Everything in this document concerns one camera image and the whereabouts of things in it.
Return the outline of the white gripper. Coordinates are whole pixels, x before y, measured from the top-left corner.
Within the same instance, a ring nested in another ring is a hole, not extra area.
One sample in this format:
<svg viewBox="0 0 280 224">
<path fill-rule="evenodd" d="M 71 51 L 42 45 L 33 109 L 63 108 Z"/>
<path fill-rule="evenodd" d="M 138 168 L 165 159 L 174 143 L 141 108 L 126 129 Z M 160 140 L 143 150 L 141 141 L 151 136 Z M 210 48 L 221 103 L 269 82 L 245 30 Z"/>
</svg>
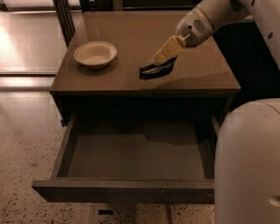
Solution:
<svg viewBox="0 0 280 224">
<path fill-rule="evenodd" d="M 194 8 L 176 26 L 177 35 L 172 35 L 154 54 L 155 64 L 163 64 L 176 57 L 185 48 L 200 46 L 214 33 L 214 28 L 203 12 Z"/>
</svg>

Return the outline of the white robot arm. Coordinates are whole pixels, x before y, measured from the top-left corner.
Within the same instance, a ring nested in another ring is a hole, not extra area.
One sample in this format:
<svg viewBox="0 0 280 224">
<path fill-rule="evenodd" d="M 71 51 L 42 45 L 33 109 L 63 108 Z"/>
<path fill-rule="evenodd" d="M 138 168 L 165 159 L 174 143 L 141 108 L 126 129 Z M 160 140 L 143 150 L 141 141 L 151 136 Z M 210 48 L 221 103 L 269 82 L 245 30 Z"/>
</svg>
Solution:
<svg viewBox="0 0 280 224">
<path fill-rule="evenodd" d="M 247 15 L 280 71 L 280 0 L 202 0 L 153 60 L 165 63 Z M 280 98 L 241 105 L 222 123 L 215 157 L 215 224 L 280 224 Z"/>
</svg>

